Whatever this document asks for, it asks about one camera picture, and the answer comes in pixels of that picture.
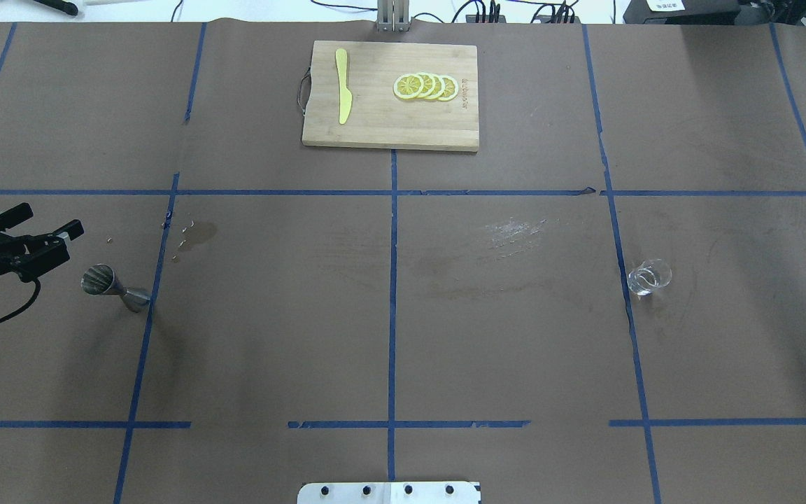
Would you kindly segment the steel jigger measuring cup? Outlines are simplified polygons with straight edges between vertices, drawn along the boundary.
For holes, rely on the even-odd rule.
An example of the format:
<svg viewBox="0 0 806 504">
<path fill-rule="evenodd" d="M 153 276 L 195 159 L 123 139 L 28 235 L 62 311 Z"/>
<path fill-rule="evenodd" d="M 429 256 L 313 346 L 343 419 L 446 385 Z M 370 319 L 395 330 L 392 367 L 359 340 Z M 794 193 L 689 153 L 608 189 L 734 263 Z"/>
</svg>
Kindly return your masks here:
<svg viewBox="0 0 806 504">
<path fill-rule="evenodd" d="M 126 309 L 134 313 L 142 312 L 151 303 L 148 291 L 125 287 L 109 265 L 96 264 L 87 268 L 80 279 L 80 287 L 90 296 L 116 296 Z"/>
</svg>

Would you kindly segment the clear glass cup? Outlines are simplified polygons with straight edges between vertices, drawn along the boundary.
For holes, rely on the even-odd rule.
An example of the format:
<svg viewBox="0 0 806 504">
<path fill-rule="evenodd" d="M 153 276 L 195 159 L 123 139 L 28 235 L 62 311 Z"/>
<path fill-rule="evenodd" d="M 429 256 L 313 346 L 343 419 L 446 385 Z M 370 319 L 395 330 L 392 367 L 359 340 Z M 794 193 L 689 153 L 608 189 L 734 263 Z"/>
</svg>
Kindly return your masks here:
<svg viewBox="0 0 806 504">
<path fill-rule="evenodd" d="M 668 286 L 673 274 L 668 262 L 661 258 L 653 258 L 641 262 L 630 270 L 627 273 L 626 283 L 631 293 L 644 297 Z"/>
</svg>

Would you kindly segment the yellow plastic knife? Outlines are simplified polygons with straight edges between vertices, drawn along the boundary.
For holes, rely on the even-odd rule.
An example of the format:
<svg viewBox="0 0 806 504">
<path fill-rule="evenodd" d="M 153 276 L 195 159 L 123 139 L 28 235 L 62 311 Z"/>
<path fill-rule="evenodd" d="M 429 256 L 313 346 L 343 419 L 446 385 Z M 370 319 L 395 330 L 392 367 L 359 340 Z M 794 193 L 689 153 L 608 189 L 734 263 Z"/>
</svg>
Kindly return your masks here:
<svg viewBox="0 0 806 504">
<path fill-rule="evenodd" d="M 345 48 L 337 48 L 334 52 L 339 87 L 338 122 L 345 125 L 348 122 L 353 106 L 353 95 L 348 86 L 349 56 Z"/>
</svg>

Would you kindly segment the lemon slice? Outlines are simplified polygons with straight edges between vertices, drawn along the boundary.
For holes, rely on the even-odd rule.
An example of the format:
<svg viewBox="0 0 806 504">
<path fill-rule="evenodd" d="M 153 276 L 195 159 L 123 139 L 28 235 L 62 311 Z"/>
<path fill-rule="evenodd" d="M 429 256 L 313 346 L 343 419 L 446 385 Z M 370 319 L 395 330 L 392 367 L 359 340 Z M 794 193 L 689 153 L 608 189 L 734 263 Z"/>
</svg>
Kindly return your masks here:
<svg viewBox="0 0 806 504">
<path fill-rule="evenodd" d="M 437 74 L 432 74 L 431 77 L 432 82 L 434 82 L 434 89 L 429 93 L 427 98 L 431 100 L 438 100 L 439 98 L 444 96 L 446 89 L 446 80 L 443 76 L 438 76 Z"/>
<path fill-rule="evenodd" d="M 426 71 L 419 71 L 417 76 L 422 80 L 420 92 L 417 94 L 419 99 L 432 99 L 439 86 L 438 77 L 434 73 L 426 73 Z"/>
<path fill-rule="evenodd" d="M 458 81 L 452 76 L 439 76 L 441 78 L 442 83 L 444 84 L 444 90 L 442 90 L 442 94 L 438 96 L 438 102 L 450 102 L 452 99 L 455 99 L 460 92 L 460 84 Z"/>
<path fill-rule="evenodd" d="M 393 93 L 398 99 L 416 99 L 421 95 L 423 86 L 425 86 L 425 81 L 421 74 L 406 73 L 395 80 Z"/>
</svg>

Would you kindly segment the bamboo cutting board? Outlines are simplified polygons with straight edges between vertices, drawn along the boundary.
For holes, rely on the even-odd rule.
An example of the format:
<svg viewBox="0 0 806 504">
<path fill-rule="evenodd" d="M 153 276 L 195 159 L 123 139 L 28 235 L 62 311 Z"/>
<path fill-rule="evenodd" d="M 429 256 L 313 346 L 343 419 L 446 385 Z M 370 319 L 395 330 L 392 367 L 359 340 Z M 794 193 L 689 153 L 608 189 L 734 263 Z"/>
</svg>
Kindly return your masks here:
<svg viewBox="0 0 806 504">
<path fill-rule="evenodd" d="M 345 125 L 338 122 L 337 48 L 345 48 L 349 56 L 353 106 Z M 398 99 L 393 93 L 397 77 L 419 71 L 454 77 L 458 96 L 448 102 Z M 474 45 L 316 41 L 309 76 L 305 146 L 479 150 L 479 51 Z"/>
</svg>

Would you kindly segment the aluminium frame post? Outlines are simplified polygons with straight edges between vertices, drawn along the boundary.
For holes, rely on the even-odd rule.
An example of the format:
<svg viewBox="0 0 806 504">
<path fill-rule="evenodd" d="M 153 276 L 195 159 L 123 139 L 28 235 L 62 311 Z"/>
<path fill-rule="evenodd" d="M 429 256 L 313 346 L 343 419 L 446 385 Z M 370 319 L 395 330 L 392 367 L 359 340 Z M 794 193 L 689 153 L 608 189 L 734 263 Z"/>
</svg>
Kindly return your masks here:
<svg viewBox="0 0 806 504">
<path fill-rule="evenodd" d="M 409 0 L 378 0 L 376 5 L 378 32 L 408 32 L 410 26 Z"/>
</svg>

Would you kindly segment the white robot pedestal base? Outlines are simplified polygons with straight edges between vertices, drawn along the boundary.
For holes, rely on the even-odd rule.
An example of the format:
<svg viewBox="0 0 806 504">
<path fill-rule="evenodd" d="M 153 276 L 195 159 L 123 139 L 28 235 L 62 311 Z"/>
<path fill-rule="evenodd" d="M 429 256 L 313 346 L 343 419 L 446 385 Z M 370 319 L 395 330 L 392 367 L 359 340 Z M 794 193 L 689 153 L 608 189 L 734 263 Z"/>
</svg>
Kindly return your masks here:
<svg viewBox="0 0 806 504">
<path fill-rule="evenodd" d="M 314 482 L 305 484 L 297 503 L 481 503 L 478 482 Z"/>
</svg>

